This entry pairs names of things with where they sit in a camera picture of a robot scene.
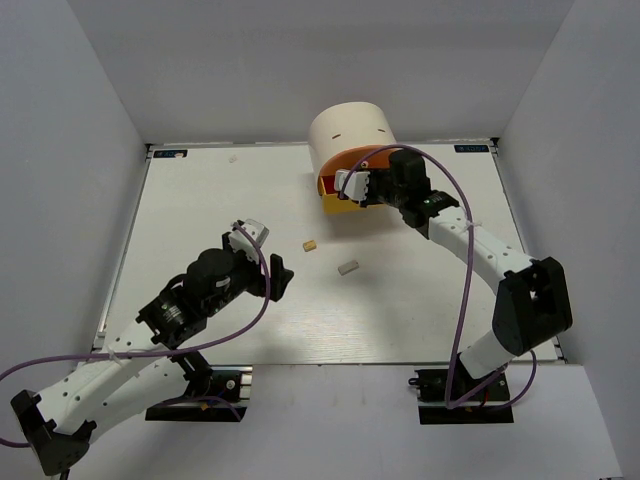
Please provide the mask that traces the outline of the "small tan eraser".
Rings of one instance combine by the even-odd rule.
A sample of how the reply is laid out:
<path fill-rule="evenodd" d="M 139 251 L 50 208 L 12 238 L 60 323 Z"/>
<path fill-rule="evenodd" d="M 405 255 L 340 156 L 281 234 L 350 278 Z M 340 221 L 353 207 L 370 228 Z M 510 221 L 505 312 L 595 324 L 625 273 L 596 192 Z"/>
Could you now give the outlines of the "small tan eraser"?
<path fill-rule="evenodd" d="M 317 244 L 314 240 L 310 240 L 303 243 L 303 250 L 305 252 L 310 252 L 312 250 L 315 250 L 316 248 L 317 248 Z"/>

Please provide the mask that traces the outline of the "orange top drawer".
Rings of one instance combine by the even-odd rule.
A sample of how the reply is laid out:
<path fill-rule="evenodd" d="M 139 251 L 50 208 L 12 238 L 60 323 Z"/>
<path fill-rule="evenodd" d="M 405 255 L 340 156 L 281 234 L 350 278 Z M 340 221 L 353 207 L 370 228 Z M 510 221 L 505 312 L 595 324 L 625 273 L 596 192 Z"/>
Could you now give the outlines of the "orange top drawer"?
<path fill-rule="evenodd" d="M 336 153 L 327 160 L 320 160 L 319 167 L 315 170 L 316 175 L 319 177 L 333 176 L 339 169 L 350 170 L 358 161 L 363 160 L 367 154 L 379 148 L 381 148 L 381 145 L 367 145 Z M 389 155 L 392 152 L 393 149 L 376 153 L 367 160 L 368 166 L 370 168 L 387 168 L 389 166 Z"/>

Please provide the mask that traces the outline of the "yellow drawer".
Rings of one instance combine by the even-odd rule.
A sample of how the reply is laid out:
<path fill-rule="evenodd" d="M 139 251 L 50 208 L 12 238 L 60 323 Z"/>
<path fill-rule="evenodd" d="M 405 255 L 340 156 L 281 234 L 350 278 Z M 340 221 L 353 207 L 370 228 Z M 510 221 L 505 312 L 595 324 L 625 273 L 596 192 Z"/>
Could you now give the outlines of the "yellow drawer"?
<path fill-rule="evenodd" d="M 363 211 L 357 203 L 351 200 L 340 200 L 334 188 L 335 176 L 320 176 L 318 178 L 318 193 L 321 198 L 322 210 L 326 215 L 337 215 L 356 211 Z"/>

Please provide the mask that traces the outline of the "grey white eraser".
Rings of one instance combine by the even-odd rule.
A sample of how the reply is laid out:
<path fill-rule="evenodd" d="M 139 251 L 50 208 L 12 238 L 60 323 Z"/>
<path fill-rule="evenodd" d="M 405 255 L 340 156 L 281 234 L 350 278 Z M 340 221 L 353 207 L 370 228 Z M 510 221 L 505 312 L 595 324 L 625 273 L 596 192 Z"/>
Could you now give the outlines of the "grey white eraser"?
<path fill-rule="evenodd" d="M 350 260 L 338 266 L 337 270 L 341 276 L 347 275 L 359 268 L 357 260 Z"/>

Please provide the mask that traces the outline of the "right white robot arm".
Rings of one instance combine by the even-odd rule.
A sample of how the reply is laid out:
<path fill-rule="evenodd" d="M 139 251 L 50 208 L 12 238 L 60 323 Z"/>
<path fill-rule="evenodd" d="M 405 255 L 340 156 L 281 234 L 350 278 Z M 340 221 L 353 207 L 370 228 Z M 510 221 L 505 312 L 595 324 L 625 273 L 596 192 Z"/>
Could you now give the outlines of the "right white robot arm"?
<path fill-rule="evenodd" d="M 488 376 L 511 360 L 567 331 L 573 324 L 562 265 L 552 257 L 535 259 L 501 241 L 472 218 L 463 194 L 436 190 L 427 175 L 430 156 L 413 147 L 389 147 L 389 165 L 338 176 L 340 193 L 360 207 L 384 204 L 427 240 L 445 248 L 478 276 L 495 295 L 491 326 L 466 349 L 455 347 L 453 390 L 472 399 L 484 391 Z"/>

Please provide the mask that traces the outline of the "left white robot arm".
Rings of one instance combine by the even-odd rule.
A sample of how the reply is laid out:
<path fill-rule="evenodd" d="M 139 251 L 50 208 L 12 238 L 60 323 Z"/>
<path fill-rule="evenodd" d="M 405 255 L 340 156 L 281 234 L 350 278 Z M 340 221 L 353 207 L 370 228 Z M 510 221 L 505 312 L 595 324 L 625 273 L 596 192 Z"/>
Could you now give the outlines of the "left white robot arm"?
<path fill-rule="evenodd" d="M 66 477 L 102 434 L 150 407 L 212 400 L 212 368 L 200 348 L 184 344 L 244 293 L 282 298 L 294 273 L 279 255 L 264 256 L 268 235 L 255 220 L 236 222 L 221 247 L 173 277 L 100 353 L 57 383 L 13 397 L 25 445 L 46 476 Z"/>

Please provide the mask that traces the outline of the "cream cylindrical drawer organizer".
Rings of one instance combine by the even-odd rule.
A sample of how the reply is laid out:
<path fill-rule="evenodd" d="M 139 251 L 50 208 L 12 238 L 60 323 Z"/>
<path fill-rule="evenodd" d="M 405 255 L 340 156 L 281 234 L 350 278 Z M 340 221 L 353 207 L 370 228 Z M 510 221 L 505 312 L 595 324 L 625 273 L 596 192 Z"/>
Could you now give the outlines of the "cream cylindrical drawer organizer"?
<path fill-rule="evenodd" d="M 395 144 L 381 108 L 368 102 L 347 102 L 327 108 L 311 123 L 308 145 L 314 173 L 320 160 L 347 149 Z"/>

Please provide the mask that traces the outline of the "right blue table label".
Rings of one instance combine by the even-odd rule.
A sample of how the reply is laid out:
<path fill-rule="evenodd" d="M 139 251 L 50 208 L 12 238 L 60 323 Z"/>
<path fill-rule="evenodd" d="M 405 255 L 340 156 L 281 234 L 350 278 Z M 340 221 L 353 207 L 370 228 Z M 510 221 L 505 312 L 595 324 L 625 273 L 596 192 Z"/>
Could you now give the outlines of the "right blue table label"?
<path fill-rule="evenodd" d="M 456 153 L 489 153 L 490 148 L 487 145 L 480 144 L 455 144 Z"/>

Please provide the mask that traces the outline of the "blue table label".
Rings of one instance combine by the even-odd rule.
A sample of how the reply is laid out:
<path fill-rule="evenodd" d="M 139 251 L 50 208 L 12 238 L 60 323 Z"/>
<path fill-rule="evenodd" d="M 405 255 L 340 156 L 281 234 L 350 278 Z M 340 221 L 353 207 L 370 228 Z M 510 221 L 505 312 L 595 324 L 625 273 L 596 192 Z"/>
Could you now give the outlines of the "blue table label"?
<path fill-rule="evenodd" d="M 187 149 L 155 150 L 153 152 L 153 158 L 185 158 L 187 155 Z"/>
<path fill-rule="evenodd" d="M 456 153 L 489 153 L 490 148 L 487 145 L 480 144 L 455 144 Z"/>

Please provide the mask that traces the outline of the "left blue table label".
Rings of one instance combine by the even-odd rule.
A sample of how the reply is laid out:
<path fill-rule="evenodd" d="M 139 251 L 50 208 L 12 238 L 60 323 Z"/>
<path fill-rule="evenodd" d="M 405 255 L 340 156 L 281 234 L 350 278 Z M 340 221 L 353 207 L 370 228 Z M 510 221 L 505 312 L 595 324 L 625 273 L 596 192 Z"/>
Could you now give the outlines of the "left blue table label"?
<path fill-rule="evenodd" d="M 153 158 L 185 158 L 187 155 L 187 149 L 155 150 L 153 152 Z"/>

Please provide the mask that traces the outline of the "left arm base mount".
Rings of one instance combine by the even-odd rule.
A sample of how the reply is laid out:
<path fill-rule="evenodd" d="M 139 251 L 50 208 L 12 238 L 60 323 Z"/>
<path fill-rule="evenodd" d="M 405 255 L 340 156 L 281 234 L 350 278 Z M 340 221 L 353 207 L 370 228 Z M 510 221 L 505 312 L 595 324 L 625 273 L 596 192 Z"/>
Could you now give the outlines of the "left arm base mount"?
<path fill-rule="evenodd" d="M 183 373 L 181 395 L 146 410 L 146 421 L 238 423 L 249 405 L 252 366 L 211 365 L 199 352 L 170 357 Z"/>

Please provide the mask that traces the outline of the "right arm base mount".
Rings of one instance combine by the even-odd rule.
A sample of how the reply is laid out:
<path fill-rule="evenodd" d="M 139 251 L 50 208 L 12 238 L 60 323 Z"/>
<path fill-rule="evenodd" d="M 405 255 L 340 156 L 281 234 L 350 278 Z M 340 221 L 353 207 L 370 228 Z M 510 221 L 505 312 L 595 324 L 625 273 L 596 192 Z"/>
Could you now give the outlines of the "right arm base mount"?
<path fill-rule="evenodd" d="M 473 395 L 455 409 L 448 409 L 445 401 L 447 378 L 447 367 L 432 367 L 416 370 L 408 379 L 408 386 L 417 394 L 421 425 L 498 425 L 514 422 L 512 407 L 500 408 L 511 399 L 504 373 L 480 389 L 479 385 L 489 376 L 473 379 L 462 366 L 457 366 L 450 402 L 469 392 L 473 392 Z"/>

